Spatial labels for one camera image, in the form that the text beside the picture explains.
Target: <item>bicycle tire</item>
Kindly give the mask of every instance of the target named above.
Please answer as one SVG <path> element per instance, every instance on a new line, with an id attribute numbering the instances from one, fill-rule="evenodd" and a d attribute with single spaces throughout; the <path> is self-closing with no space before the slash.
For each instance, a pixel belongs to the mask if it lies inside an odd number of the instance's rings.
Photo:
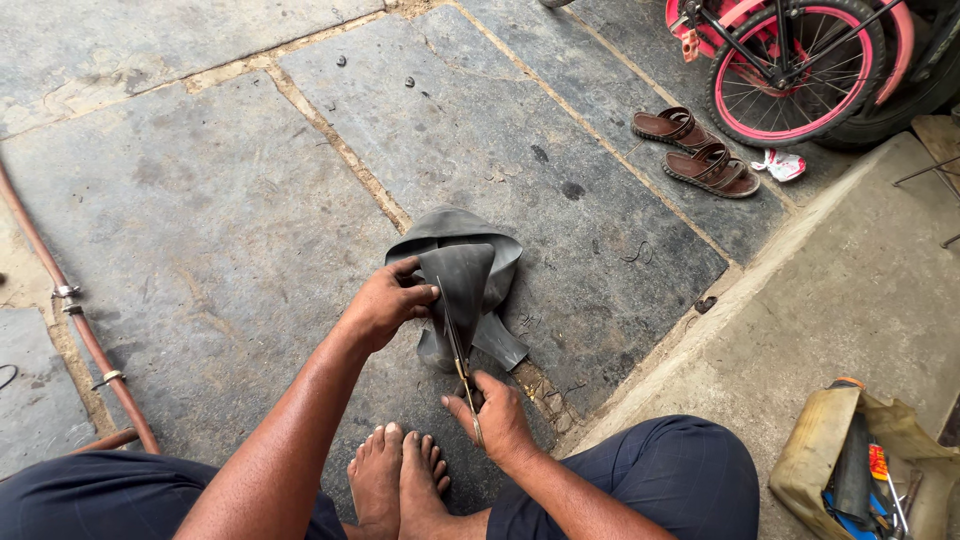
<path id="1" fill-rule="evenodd" d="M 572 2 L 573 0 L 540 0 L 540 3 L 547 8 L 562 8 L 563 6 Z"/>
<path id="2" fill-rule="evenodd" d="M 813 142 L 831 150 L 868 149 L 909 128 L 914 116 L 937 110 L 957 88 L 960 88 L 960 39 L 950 45 L 929 79 L 911 86 L 908 95 L 894 92 L 874 117 L 862 119 L 855 114 Z"/>
<path id="3" fill-rule="evenodd" d="M 867 18 L 873 14 L 873 10 L 867 7 L 860 0 L 796 0 L 793 2 L 793 4 L 791 4 L 791 6 L 796 9 L 821 7 L 837 10 L 850 15 L 852 18 L 856 19 L 858 23 L 867 20 Z M 774 6 L 754 13 L 749 19 L 747 19 L 742 25 L 733 31 L 733 38 L 740 40 L 745 35 L 750 35 L 751 31 L 755 32 L 755 27 L 768 23 L 769 19 L 775 16 L 776 13 L 777 9 Z M 884 65 L 885 50 L 883 46 L 883 30 L 879 21 L 874 21 L 872 24 L 868 25 L 865 30 L 867 32 L 868 40 L 872 49 L 872 60 L 868 69 L 866 70 L 866 81 L 864 81 L 863 86 L 860 87 L 858 93 L 853 97 L 853 99 L 850 100 L 850 102 L 844 106 L 843 109 L 835 113 L 829 121 L 826 121 L 824 125 L 801 135 L 784 135 L 778 136 L 777 138 L 759 138 L 757 136 L 750 136 L 740 133 L 735 127 L 727 123 L 723 119 L 723 115 L 720 113 L 715 91 L 717 86 L 717 78 L 721 76 L 721 67 L 726 63 L 725 59 L 728 55 L 735 54 L 733 48 L 726 41 L 717 50 L 717 54 L 713 62 L 710 64 L 710 69 L 708 71 L 707 109 L 710 114 L 710 118 L 713 120 L 713 123 L 730 138 L 742 142 L 743 144 L 756 147 L 789 146 L 827 134 L 831 129 L 842 124 L 847 118 L 853 115 L 856 111 L 860 110 L 867 97 L 873 92 L 873 89 L 876 86 L 878 73 L 881 69 L 881 66 Z"/>

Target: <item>pink rim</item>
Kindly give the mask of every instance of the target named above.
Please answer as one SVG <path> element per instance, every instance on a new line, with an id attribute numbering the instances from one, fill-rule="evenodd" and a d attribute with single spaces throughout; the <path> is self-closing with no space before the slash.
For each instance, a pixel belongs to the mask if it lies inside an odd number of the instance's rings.
<path id="1" fill-rule="evenodd" d="M 836 8 L 829 8 L 825 6 L 810 6 L 806 8 L 806 12 L 832 15 L 849 24 L 851 28 L 854 28 L 855 26 L 860 24 L 860 21 L 856 20 L 856 18 L 853 17 L 853 15 L 847 12 L 842 12 L 840 10 L 837 10 Z M 776 20 L 777 20 L 777 17 L 775 15 L 771 15 L 770 18 L 756 25 L 750 32 L 740 37 L 740 42 L 741 43 L 744 42 L 745 40 L 750 38 L 753 34 L 766 28 L 766 26 L 771 22 L 776 23 Z M 727 55 L 726 58 L 724 58 L 723 65 L 720 66 L 720 72 L 717 74 L 716 85 L 713 89 L 713 93 L 714 93 L 713 97 L 716 100 L 717 110 L 719 110 L 720 115 L 723 117 L 724 121 L 726 121 L 727 124 L 731 128 L 733 128 L 735 131 L 737 131 L 742 135 L 745 135 L 751 138 L 762 139 L 762 140 L 771 140 L 771 141 L 784 140 L 784 139 L 792 138 L 798 135 L 806 135 L 826 125 L 830 120 L 835 118 L 837 114 L 840 114 L 840 112 L 846 109 L 847 106 L 854 99 L 856 99 L 857 95 L 859 95 L 860 93 L 860 90 L 866 84 L 866 78 L 867 78 L 867 74 L 870 72 L 870 67 L 874 64 L 874 49 L 871 46 L 870 35 L 867 34 L 867 29 L 864 28 L 863 30 L 861 30 L 859 33 L 857 33 L 857 36 L 860 38 L 861 45 L 863 45 L 863 61 L 860 63 L 860 74 L 858 77 L 859 81 L 856 82 L 856 84 L 851 89 L 850 93 L 847 94 L 847 97 L 842 102 L 840 102 L 840 105 L 838 105 L 837 107 L 834 107 L 833 110 L 831 110 L 827 114 L 824 114 L 817 120 L 809 124 L 806 124 L 805 126 L 802 126 L 800 128 L 795 128 L 793 130 L 786 130 L 782 132 L 763 132 L 754 128 L 747 127 L 744 124 L 741 124 L 740 122 L 738 122 L 735 118 L 733 118 L 733 116 L 730 114 L 730 111 L 727 110 L 727 104 L 724 103 L 723 93 L 721 92 L 721 86 L 723 85 L 724 75 L 727 73 L 727 68 L 735 52 L 731 52 L 730 54 Z"/>

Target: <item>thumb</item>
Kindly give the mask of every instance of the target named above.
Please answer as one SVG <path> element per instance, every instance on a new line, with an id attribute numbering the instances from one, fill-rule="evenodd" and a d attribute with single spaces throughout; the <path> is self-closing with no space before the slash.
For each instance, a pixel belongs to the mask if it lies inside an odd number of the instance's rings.
<path id="1" fill-rule="evenodd" d="M 440 298 L 440 288 L 437 285 L 422 284 L 403 289 L 403 306 L 411 308 L 426 306 Z"/>
<path id="2" fill-rule="evenodd" d="M 473 415 L 470 414 L 469 405 L 467 405 L 464 400 L 450 395 L 442 396 L 440 398 L 440 403 L 444 404 L 446 410 L 450 411 L 450 414 L 457 419 L 460 427 L 467 432 L 470 440 L 473 440 L 473 437 L 475 436 L 473 430 Z"/>

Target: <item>brown sandal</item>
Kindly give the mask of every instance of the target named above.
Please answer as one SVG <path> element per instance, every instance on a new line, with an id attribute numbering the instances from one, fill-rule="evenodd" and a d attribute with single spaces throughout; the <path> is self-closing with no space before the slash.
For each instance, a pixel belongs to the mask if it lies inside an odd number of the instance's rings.
<path id="1" fill-rule="evenodd" d="M 656 116 L 637 112 L 630 122 L 630 130 L 637 136 L 676 144 L 690 154 L 708 144 L 720 142 L 716 135 L 697 125 L 686 107 L 671 107 Z"/>
<path id="2" fill-rule="evenodd" d="M 722 142 L 714 142 L 687 156 L 667 152 L 663 156 L 666 174 L 688 182 L 721 197 L 742 199 L 756 193 L 760 181 L 747 170 L 743 161 L 731 159 L 730 150 Z"/>

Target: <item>concrete step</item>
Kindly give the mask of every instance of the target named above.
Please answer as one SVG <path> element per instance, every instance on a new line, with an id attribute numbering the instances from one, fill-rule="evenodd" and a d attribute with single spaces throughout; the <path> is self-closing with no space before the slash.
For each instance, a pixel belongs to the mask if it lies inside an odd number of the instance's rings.
<path id="1" fill-rule="evenodd" d="M 754 457 L 760 538 L 815 538 L 766 489 L 806 396 L 854 377 L 916 407 L 936 437 L 960 390 L 960 251 L 939 246 L 960 232 L 960 211 L 932 173 L 891 186 L 933 162 L 910 134 L 864 156 L 711 311 L 684 323 L 679 343 L 605 405 L 574 452 L 649 418 L 707 418 Z"/>

